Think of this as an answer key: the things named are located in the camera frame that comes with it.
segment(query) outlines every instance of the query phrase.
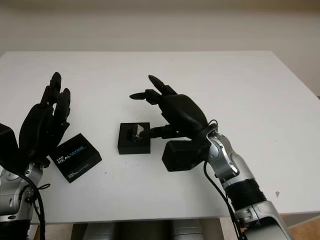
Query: white table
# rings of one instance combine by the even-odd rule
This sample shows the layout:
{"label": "white table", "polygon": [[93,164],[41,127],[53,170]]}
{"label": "white table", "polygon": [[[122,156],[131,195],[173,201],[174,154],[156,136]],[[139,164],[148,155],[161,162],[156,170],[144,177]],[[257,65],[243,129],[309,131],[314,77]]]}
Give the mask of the white table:
{"label": "white table", "polygon": [[272,52],[7,52],[0,58],[0,121],[17,137],[55,71],[71,91],[62,142],[82,133],[102,161],[71,184],[53,163],[44,170],[48,223],[228,215],[202,164],[167,172],[167,140],[153,139],[151,154],[118,154],[120,123],[166,124],[156,106],[129,98],[153,87],[148,74],[218,120],[280,213],[320,211],[320,101]]}

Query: small black block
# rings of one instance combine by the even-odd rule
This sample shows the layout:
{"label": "small black block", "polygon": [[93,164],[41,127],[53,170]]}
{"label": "small black block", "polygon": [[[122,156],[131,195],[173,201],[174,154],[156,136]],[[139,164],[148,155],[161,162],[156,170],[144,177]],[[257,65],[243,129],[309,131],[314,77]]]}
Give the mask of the small black block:
{"label": "small black block", "polygon": [[132,142],[128,138],[128,131],[139,124],[145,130],[150,129],[149,122],[127,122],[120,124],[118,151],[119,154],[149,154],[151,141],[149,139],[140,139]]}

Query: black box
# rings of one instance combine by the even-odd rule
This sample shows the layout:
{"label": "black box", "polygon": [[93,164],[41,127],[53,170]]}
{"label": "black box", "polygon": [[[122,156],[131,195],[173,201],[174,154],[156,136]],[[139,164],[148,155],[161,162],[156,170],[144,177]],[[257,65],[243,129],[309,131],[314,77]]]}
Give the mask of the black box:
{"label": "black box", "polygon": [[49,156],[69,183],[102,160],[81,133],[58,146]]}
{"label": "black box", "polygon": [[135,125],[139,124],[143,129],[150,129],[149,122],[127,122],[120,124],[118,151],[119,154],[149,154],[150,153],[150,138],[140,139],[136,142],[129,140],[128,131]]}

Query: silver robotic arm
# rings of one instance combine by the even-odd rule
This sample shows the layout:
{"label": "silver robotic arm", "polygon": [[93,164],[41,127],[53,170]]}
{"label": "silver robotic arm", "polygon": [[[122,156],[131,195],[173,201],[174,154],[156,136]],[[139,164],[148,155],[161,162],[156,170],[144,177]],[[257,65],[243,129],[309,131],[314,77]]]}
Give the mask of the silver robotic arm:
{"label": "silver robotic arm", "polygon": [[47,155],[57,147],[69,126],[70,91],[60,90],[61,76],[56,72],[40,103],[26,116],[19,146],[13,130],[0,123],[0,165],[4,168],[0,175],[1,240],[27,238],[33,207],[40,222],[40,239],[45,239],[45,213],[39,190],[49,184],[39,188],[37,185],[43,168],[50,164]]}
{"label": "silver robotic arm", "polygon": [[[243,158],[233,150],[229,140],[218,133],[218,123],[208,123],[202,110],[188,96],[176,93],[155,76],[149,75],[149,80],[161,94],[146,89],[145,92],[132,94],[130,98],[158,105],[169,125],[148,130],[135,127],[132,139],[191,139],[167,142],[162,155],[167,170],[187,171],[204,161],[204,173],[216,185],[207,174],[208,163],[226,193],[225,196],[217,187],[228,206],[240,239],[292,240],[291,233],[272,202],[260,191]],[[244,234],[240,228],[246,228]]]}
{"label": "silver robotic arm", "polygon": [[292,240],[293,237],[271,201],[260,191],[243,158],[229,140],[212,130],[208,160],[235,210],[235,220],[246,228],[248,240]]}

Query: black cable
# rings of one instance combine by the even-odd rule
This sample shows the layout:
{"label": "black cable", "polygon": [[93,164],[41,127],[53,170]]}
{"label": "black cable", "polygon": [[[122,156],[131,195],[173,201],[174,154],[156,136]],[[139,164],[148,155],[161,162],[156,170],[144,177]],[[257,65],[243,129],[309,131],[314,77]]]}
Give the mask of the black cable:
{"label": "black cable", "polygon": [[45,210],[44,210],[44,203],[42,201],[39,189],[37,188],[37,186],[34,184],[34,182],[28,178],[27,176],[20,174],[20,173],[15,173],[16,175],[18,175],[20,178],[22,178],[23,180],[25,180],[30,187],[34,190],[34,195],[36,197],[36,199],[38,200],[38,204],[39,204],[39,210],[38,209],[35,210],[38,218],[39,218],[39,222],[40,222],[40,240],[45,240],[46,236],[45,236],[45,232],[46,232],[46,221],[45,221]]}
{"label": "black cable", "polygon": [[205,160],[204,161],[204,164],[203,164],[203,172],[204,172],[204,175],[206,176],[206,178],[209,180],[209,182],[214,186],[214,188],[218,191],[218,193],[221,195],[221,197],[223,198],[228,210],[229,210],[229,214],[230,214],[230,217],[231,217],[231,220],[232,220],[232,223],[233,223],[233,227],[234,227],[234,231],[235,231],[235,234],[238,238],[238,240],[240,240],[240,237],[243,235],[241,230],[240,230],[240,227],[239,227],[239,224],[236,220],[236,217],[235,217],[235,214],[234,214],[234,211],[233,209],[231,208],[230,206],[230,203],[227,199],[227,197],[223,194],[223,192],[220,190],[220,188],[218,187],[218,185],[209,177],[208,173],[207,173],[207,164],[208,164],[208,161]]}

